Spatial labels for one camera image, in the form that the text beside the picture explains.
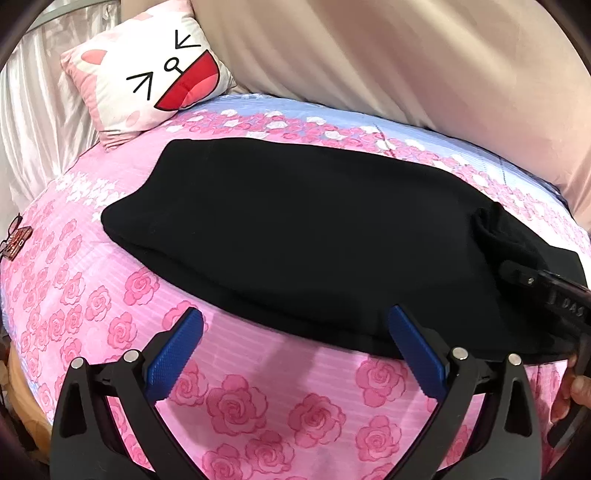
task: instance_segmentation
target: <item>red cartoon mouth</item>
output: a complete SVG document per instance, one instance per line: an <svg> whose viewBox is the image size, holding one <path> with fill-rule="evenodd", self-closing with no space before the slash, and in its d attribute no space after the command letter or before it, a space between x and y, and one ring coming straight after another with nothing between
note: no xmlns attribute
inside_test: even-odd
<svg viewBox="0 0 591 480"><path fill-rule="evenodd" d="M154 108L175 112L210 95L220 81L220 71L209 50L204 51L166 90Z"/></svg>

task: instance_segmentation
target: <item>pink and white pillow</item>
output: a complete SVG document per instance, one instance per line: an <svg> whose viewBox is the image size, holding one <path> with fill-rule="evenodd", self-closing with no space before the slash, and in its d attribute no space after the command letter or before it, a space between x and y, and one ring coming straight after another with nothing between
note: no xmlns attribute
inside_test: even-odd
<svg viewBox="0 0 591 480"><path fill-rule="evenodd" d="M61 66L107 149L234 85L189 0L168 0L98 34L63 53Z"/></svg>

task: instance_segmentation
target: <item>cartoon nose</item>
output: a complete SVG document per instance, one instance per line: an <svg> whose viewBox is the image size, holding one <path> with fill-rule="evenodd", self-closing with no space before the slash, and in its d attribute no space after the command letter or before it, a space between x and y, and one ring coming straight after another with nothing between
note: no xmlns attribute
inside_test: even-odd
<svg viewBox="0 0 591 480"><path fill-rule="evenodd" d="M173 70L176 70L180 74L183 74L183 71L180 68L178 68L178 63L179 59L177 57L172 57L171 59L168 59L164 64L164 70L167 72L172 72Z"/></svg>

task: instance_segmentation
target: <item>blue gripper pad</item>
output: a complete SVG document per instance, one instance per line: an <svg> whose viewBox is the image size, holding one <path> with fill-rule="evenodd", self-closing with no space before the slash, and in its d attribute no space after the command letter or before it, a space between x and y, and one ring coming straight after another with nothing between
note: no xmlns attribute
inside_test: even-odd
<svg viewBox="0 0 591 480"><path fill-rule="evenodd" d="M190 309L179 322L182 324L175 325L175 332L146 370L144 395L153 404L170 395L203 336L203 316L199 310Z"/></svg>
<svg viewBox="0 0 591 480"><path fill-rule="evenodd" d="M390 309L388 330L423 393L442 401L447 395L446 369L400 306Z"/></svg>

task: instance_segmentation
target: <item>silver screw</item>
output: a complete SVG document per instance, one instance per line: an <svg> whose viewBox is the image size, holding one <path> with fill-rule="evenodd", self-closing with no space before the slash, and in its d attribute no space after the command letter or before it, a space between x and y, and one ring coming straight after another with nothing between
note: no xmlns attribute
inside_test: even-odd
<svg viewBox="0 0 591 480"><path fill-rule="evenodd" d="M521 365L521 357L516 353L511 353L509 355L509 363L511 365L515 365L516 367L518 367L519 365Z"/></svg>
<svg viewBox="0 0 591 480"><path fill-rule="evenodd" d="M457 346L452 350L452 355L458 360L465 360L468 358L468 350L462 348L461 346Z"/></svg>
<svg viewBox="0 0 591 480"><path fill-rule="evenodd" d="M123 354L123 360L125 360L129 364L135 362L138 358L139 358L139 352L137 350L127 350Z"/></svg>
<svg viewBox="0 0 591 480"><path fill-rule="evenodd" d="M81 356L77 356L72 363L70 364L72 368L76 368L77 370L84 365L84 359Z"/></svg>

